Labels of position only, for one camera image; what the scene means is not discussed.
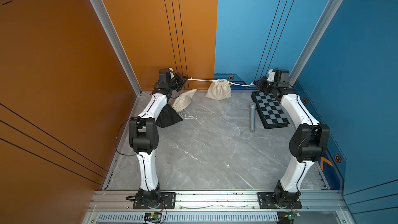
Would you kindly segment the beige printed drawstring pouch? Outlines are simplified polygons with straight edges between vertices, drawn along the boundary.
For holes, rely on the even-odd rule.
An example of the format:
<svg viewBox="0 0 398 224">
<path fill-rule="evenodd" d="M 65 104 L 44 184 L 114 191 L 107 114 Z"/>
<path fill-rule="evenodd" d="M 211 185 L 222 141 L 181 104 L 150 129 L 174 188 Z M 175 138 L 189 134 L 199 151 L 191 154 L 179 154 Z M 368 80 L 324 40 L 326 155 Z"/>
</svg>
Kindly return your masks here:
<svg viewBox="0 0 398 224">
<path fill-rule="evenodd" d="M 233 83 L 226 79 L 194 79 L 188 78 L 190 81 L 195 82 L 208 82 L 211 83 L 207 93 L 205 95 L 206 98 L 213 99 L 213 100 L 224 100 L 231 98 L 231 86 L 239 86 L 239 87 L 252 87 L 254 83 L 250 83 L 248 85 Z"/>
</svg>

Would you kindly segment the black drawstring pouch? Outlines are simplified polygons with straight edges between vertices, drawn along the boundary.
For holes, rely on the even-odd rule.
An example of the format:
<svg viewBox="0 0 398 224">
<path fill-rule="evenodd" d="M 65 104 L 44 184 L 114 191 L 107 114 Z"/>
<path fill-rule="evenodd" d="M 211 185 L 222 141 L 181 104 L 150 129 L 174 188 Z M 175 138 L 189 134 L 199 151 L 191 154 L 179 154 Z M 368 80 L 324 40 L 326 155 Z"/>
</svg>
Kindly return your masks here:
<svg viewBox="0 0 398 224">
<path fill-rule="evenodd" d="M 156 120 L 156 125 L 161 128 L 166 128 L 183 121 L 180 115 L 169 104 L 166 104 L 159 113 Z"/>
</svg>

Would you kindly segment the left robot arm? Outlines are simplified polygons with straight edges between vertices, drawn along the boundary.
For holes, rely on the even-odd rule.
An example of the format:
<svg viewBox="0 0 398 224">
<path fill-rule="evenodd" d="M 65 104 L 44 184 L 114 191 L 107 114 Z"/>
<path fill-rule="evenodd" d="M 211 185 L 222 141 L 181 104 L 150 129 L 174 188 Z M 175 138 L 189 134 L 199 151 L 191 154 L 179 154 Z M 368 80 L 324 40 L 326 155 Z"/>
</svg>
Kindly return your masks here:
<svg viewBox="0 0 398 224">
<path fill-rule="evenodd" d="M 155 150 L 159 144 L 158 127 L 166 128 L 183 121 L 169 104 L 174 91 L 179 92 L 187 77 L 174 73 L 170 68 L 159 70 L 159 79 L 145 109 L 127 121 L 129 144 L 138 157 L 141 186 L 134 197 L 134 208 L 163 207 L 160 181 L 155 168 Z"/>
</svg>

